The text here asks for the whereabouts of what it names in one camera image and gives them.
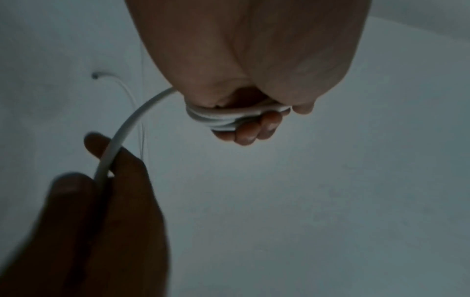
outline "person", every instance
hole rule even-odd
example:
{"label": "person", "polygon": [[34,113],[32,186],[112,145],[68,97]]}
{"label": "person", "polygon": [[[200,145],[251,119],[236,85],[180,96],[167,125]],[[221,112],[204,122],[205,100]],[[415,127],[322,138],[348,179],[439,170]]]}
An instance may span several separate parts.
{"label": "person", "polygon": [[[127,0],[167,80],[203,107],[265,98],[308,114],[346,75],[370,0]],[[266,113],[233,133],[270,138],[286,114]],[[109,139],[85,137],[100,158]],[[0,296],[164,296],[169,252],[145,165],[121,149],[103,195],[74,173],[52,184],[30,239],[0,278]]]}

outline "human hand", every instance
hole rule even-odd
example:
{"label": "human hand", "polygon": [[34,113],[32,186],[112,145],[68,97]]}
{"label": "human hand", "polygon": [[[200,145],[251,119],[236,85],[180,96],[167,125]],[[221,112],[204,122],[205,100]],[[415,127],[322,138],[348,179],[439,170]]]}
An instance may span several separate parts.
{"label": "human hand", "polygon": [[[371,0],[127,0],[155,64],[189,102],[252,106],[266,98],[299,114],[346,75]],[[222,140],[270,138],[270,112]]]}
{"label": "human hand", "polygon": [[[90,134],[101,157],[109,139]],[[122,149],[103,197],[82,174],[59,177],[30,241],[0,278],[0,296],[164,296],[168,250],[145,165]]]}

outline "thin wire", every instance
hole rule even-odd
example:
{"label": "thin wire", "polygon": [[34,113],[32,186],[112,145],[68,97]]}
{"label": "thin wire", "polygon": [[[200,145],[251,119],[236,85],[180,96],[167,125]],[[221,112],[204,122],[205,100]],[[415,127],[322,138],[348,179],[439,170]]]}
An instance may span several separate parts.
{"label": "thin wire", "polygon": [[[108,79],[110,81],[117,83],[126,92],[127,97],[129,98],[129,101],[131,102],[133,110],[135,111],[139,107],[140,104],[138,103],[134,95],[132,94],[131,89],[127,86],[127,84],[123,82],[122,79],[120,79],[116,75],[106,73],[106,72],[95,72],[93,73],[92,78],[96,80]],[[143,157],[144,157],[145,134],[146,134],[145,124],[143,121],[141,121],[140,124],[137,126],[137,138],[139,142],[139,156],[141,160],[143,160]]]}
{"label": "thin wire", "polygon": [[167,98],[168,96],[175,93],[174,88],[169,88],[160,94],[154,96],[152,99],[145,102],[140,106],[132,115],[124,122],[124,124],[119,128],[119,130],[114,135],[113,139],[106,148],[101,160],[99,162],[98,168],[96,169],[94,175],[94,181],[96,182],[98,188],[102,191],[106,185],[108,179],[108,172],[111,168],[111,164],[114,161],[114,158],[119,153],[122,144],[124,143],[126,137],[131,133],[132,129],[137,125],[139,120],[152,109],[153,106]]}

